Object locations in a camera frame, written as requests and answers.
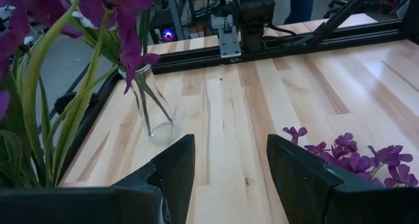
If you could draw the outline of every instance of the metal bracket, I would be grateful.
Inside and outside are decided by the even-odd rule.
[[[215,17],[211,15],[212,28],[218,29],[218,44],[222,58],[231,58],[242,55],[240,42],[237,36],[237,29],[233,25],[232,15],[227,17]]]

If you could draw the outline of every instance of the person's leg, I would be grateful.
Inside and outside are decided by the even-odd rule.
[[[283,24],[294,24],[296,22],[295,18],[296,18],[298,0],[290,0],[289,4],[290,4],[289,15],[285,19],[285,22]]]
[[[310,21],[312,11],[313,0],[291,0],[291,10],[284,24]]]

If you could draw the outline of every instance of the glass vase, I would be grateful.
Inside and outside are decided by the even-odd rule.
[[[125,71],[120,69],[119,73],[126,78]],[[149,64],[136,71],[131,90],[136,98],[144,129],[151,141],[158,145],[174,142],[179,129],[169,104],[157,88]]]

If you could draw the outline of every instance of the blue light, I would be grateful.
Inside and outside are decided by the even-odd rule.
[[[163,31],[163,41],[171,42],[175,40],[175,33],[170,29],[165,29]]]

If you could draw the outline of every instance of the wooden tabletop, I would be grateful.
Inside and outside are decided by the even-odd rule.
[[[298,33],[322,21],[283,28]],[[374,22],[365,14],[343,26]],[[267,35],[278,35],[266,30]],[[156,53],[217,45],[216,37],[151,47]],[[409,41],[258,60],[156,76],[182,135],[195,134],[187,223],[287,223],[266,156],[271,133],[305,126],[301,144],[352,132],[369,153],[392,144],[419,159],[419,48]],[[115,87],[62,186],[108,186],[165,149],[148,142],[125,82]],[[419,164],[412,163],[412,171]],[[386,176],[382,170],[378,176]]]

